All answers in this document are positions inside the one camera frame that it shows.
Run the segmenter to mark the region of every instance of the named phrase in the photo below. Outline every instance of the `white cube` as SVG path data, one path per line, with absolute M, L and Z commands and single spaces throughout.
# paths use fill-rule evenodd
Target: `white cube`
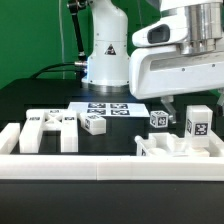
M 86 115 L 83 128 L 92 135 L 106 133 L 106 119 L 98 115 Z
M 155 128 L 165 128 L 168 126 L 169 114 L 159 110 L 151 111 L 150 113 L 150 124 Z

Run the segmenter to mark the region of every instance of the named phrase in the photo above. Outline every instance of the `paper sheet with markers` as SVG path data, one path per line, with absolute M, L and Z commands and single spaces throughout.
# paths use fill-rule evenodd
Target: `paper sheet with markers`
M 145 105 L 137 103 L 71 102 L 68 109 L 108 117 L 149 117 Z

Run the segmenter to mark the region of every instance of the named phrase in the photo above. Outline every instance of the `green backdrop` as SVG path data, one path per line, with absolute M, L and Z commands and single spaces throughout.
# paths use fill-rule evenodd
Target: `green backdrop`
M 159 19 L 159 13 L 145 0 L 112 0 L 126 12 L 128 24 L 128 53 L 135 49 L 131 42 L 133 32 Z M 66 62 L 77 59 L 76 39 L 67 9 L 67 0 L 0 1 L 0 88 L 18 78 L 32 75 L 48 65 L 62 62 L 59 25 L 61 5 Z M 87 55 L 92 51 L 92 14 L 88 8 L 79 12 L 79 21 Z M 51 74 L 61 78 L 61 74 Z

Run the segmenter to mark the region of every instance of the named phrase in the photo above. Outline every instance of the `small white cube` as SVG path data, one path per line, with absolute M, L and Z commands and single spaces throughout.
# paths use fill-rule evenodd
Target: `small white cube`
M 169 114 L 159 110 L 151 111 L 150 124 L 155 128 L 166 128 L 168 126 Z

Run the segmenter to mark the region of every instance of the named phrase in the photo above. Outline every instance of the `black table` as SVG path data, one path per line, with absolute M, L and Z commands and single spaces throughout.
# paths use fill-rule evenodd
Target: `black table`
M 176 96 L 180 123 L 159 131 L 183 137 L 186 106 L 206 104 L 215 111 L 217 100 L 209 92 Z M 148 110 L 164 110 L 160 99 L 100 94 L 80 89 L 74 80 L 20 79 L 0 91 L 0 128 L 8 122 L 23 125 L 27 109 L 66 109 L 71 101 L 144 103 Z M 223 138 L 222 127 L 223 118 L 213 116 L 212 129 Z M 134 155 L 134 136 L 146 138 L 149 132 L 158 132 L 149 118 L 107 118 L 106 135 L 91 136 L 79 127 L 79 154 Z M 40 153 L 60 154 L 57 137 L 45 133 Z M 0 202 L 0 223 L 205 224 L 224 219 L 222 182 L 0 180 Z

